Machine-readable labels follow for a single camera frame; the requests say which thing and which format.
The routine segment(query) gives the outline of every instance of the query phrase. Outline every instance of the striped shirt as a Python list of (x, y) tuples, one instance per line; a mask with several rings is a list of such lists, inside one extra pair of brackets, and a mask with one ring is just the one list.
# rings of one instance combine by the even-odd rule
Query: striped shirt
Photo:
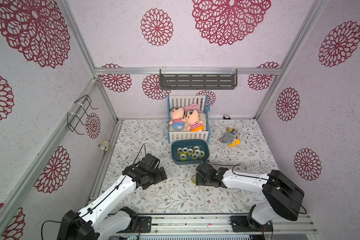
[(172, 121), (173, 123), (177, 123), (177, 122), (183, 122), (183, 120), (181, 118), (176, 118)]
[(191, 124), (191, 130), (192, 130), (192, 129), (195, 129), (195, 128), (197, 128), (197, 127), (200, 127), (200, 126), (202, 126), (201, 123), (195, 122), (194, 124)]

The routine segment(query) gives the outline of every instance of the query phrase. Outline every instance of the black motor joint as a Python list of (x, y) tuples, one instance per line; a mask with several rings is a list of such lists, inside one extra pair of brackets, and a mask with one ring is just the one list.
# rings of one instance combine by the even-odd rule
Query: black motor joint
[(147, 154), (141, 162), (126, 167), (122, 174), (132, 178), (132, 181), (136, 182), (136, 188), (142, 186), (145, 190), (150, 185), (167, 179), (164, 167), (159, 168), (159, 164), (157, 157)]

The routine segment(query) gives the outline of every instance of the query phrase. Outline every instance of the toy crib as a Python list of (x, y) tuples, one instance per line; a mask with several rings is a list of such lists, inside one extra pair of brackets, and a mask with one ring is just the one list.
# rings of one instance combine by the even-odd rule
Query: toy crib
[[(174, 107), (185, 107), (189, 106), (192, 103), (198, 104), (198, 109), (205, 113), (206, 118), (206, 131), (201, 132), (184, 132), (184, 131), (169, 131), (169, 112)], [(210, 110), (208, 97), (206, 95), (200, 96), (168, 96), (168, 142), (175, 142), (178, 140), (187, 140), (187, 139), (202, 139), (206, 142), (209, 142), (210, 138), (210, 128), (208, 122), (208, 112)]]

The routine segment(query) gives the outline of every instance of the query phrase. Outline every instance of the pink wall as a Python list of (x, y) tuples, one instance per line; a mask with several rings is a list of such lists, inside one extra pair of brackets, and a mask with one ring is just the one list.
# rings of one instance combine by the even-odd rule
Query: pink wall
[[(356, 24), (341, 25), (348, 21)], [(330, 1), (259, 120), (279, 168), (305, 191), (323, 240), (360, 239), (358, 25), (360, 0)], [(339, 40), (346, 44), (333, 44)], [(332, 47), (339, 61), (325, 58)]]
[[(259, 67), (269, 62), (275, 65), (262, 67), (277, 67), (312, 2), (68, 0), (97, 67)], [(221, 24), (222, 19), (235, 20)], [(158, 38), (153, 37), (156, 26), (163, 29), (157, 31)], [(166, 100), (144, 92), (144, 87), (154, 87), (146, 84), (146, 77), (119, 75), (103, 81), (118, 117), (167, 117)], [(248, 78), (239, 75), (233, 91), (213, 90), (210, 116), (253, 117), (267, 89)], [(177, 90), (163, 97), (198, 92)]]
[[(34, 3), (0, 2), (0, 208), (92, 78), (55, 2)], [(38, 240), (45, 220), (86, 204), (113, 126), (98, 89), (89, 95), (98, 118), (67, 133), (1, 239)], [(58, 227), (46, 225), (44, 239)]]

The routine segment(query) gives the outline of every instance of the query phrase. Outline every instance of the black wire rack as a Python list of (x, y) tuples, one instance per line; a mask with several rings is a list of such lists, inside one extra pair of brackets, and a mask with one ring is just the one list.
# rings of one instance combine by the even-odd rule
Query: black wire rack
[[(88, 102), (88, 106), (87, 106), (86, 108), (84, 108), (83, 105), (84, 105), (84, 103), (85, 103), (86, 101)], [(76, 131), (77, 125), (78, 125), (79, 123), (81, 123), (83, 126), (86, 125), (86, 124), (84, 124), (84, 123), (81, 121), (81, 118), (84, 116), (84, 114), (87, 115), (87, 117), (88, 117), (87, 109), (88, 109), (89, 107), (91, 107), (91, 109), (93, 109), (93, 110), (99, 109), (99, 108), (93, 108), (93, 107), (92, 107), (92, 105), (91, 105), (92, 100), (91, 100), (91, 98), (89, 97), (89, 95), (84, 95), (84, 96), (82, 96), (81, 98), (77, 99), (77, 100), (75, 101), (75, 103), (79, 104), (79, 105), (80, 105), (80, 108), (77, 110), (76, 113), (67, 113), (67, 127), (69, 128), (69, 130), (70, 130), (71, 132), (75, 131), (75, 132), (76, 132), (77, 134), (79, 134), (79, 135), (84, 135), (84, 133), (78, 133), (78, 132)], [(84, 110), (84, 113), (83, 113), (81, 116), (78, 114), (79, 111), (80, 111), (80, 109), (83, 109), (83, 110)], [(72, 122), (73, 122), (76, 118), (78, 119), (78, 121), (77, 121), (76, 125), (73, 126), (73, 125), (72, 125)]]

